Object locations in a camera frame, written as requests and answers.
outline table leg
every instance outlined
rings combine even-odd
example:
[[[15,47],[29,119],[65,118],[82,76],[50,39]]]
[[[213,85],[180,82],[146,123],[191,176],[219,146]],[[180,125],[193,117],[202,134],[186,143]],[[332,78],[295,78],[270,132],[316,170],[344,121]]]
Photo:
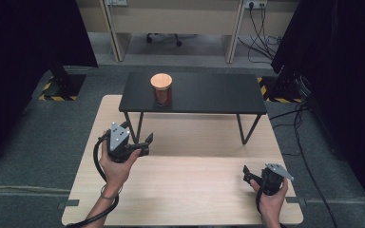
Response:
[[[144,113],[141,112],[141,115],[139,116],[138,131],[136,132],[136,136],[135,136],[135,132],[133,131],[132,122],[129,119],[128,113],[124,112],[124,115],[125,115],[126,121],[128,122],[129,131],[131,132],[131,136],[132,136],[132,141],[134,143],[138,143],[139,137],[141,136],[141,127],[142,127],[142,120],[144,119]]]
[[[242,133],[240,114],[236,114],[236,115],[237,115],[237,121],[239,122],[241,142],[242,142],[242,144],[247,144],[248,140],[250,139],[251,134],[253,134],[253,131],[256,128],[256,125],[257,125],[261,115],[260,114],[257,115],[257,118],[254,120],[254,123],[253,123],[253,125],[251,126],[251,129],[250,129],[250,132],[248,132],[248,135],[245,139],[244,139],[244,134]]]

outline yellow and black hazard tape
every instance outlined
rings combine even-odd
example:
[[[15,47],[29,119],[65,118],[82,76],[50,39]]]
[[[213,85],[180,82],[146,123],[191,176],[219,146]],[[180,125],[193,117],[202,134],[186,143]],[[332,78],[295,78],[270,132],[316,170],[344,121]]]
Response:
[[[49,78],[49,80],[46,83],[46,85],[44,86],[43,91],[41,92],[41,95],[38,98],[38,100],[40,100],[40,101],[64,102],[64,101],[75,101],[78,98],[78,96],[51,96],[51,95],[47,95],[46,92],[49,89],[49,87],[51,86],[53,80],[54,80],[53,76],[51,78]]]
[[[265,82],[262,77],[258,77],[259,88],[262,94],[263,100],[267,102],[278,102],[278,103],[301,103],[301,99],[291,98],[271,98],[269,97],[268,89],[265,86]]]

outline orange lid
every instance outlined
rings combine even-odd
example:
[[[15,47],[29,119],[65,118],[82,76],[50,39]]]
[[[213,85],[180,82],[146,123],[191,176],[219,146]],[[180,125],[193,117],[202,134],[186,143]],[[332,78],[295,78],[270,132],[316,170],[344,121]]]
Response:
[[[159,90],[165,90],[170,88],[171,83],[173,82],[173,79],[170,75],[165,73],[158,73],[153,75],[153,77],[150,79],[150,83]]]

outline person's right hand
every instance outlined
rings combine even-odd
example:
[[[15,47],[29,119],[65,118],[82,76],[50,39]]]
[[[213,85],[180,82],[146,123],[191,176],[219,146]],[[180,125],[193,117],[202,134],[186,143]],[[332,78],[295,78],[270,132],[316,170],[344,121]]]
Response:
[[[250,180],[250,184],[254,191],[258,193],[259,185],[257,182],[255,180]],[[280,227],[279,215],[288,190],[287,185],[287,179],[283,179],[283,185],[275,195],[267,196],[262,193],[262,196],[260,197],[259,210],[262,214],[262,219],[265,223],[265,226],[268,228]]]

